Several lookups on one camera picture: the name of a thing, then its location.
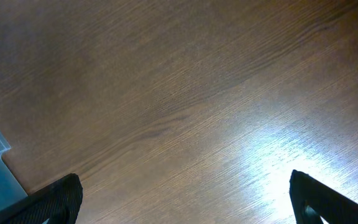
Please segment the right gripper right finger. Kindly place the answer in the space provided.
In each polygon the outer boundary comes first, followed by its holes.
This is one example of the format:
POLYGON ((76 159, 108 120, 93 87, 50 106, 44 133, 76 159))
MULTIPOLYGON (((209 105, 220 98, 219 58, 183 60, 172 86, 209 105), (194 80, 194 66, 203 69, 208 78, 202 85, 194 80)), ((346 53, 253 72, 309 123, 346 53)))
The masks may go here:
POLYGON ((297 224, 358 223, 358 204, 310 175, 293 170, 290 199, 297 224))

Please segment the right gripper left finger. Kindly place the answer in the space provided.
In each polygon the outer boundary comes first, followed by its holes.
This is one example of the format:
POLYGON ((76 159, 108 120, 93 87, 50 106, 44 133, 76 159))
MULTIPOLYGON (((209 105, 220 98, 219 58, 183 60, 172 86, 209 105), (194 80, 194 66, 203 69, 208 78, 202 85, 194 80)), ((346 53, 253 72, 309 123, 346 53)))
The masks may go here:
POLYGON ((68 174, 0 211, 0 224, 75 224, 83 201, 76 174, 68 174))

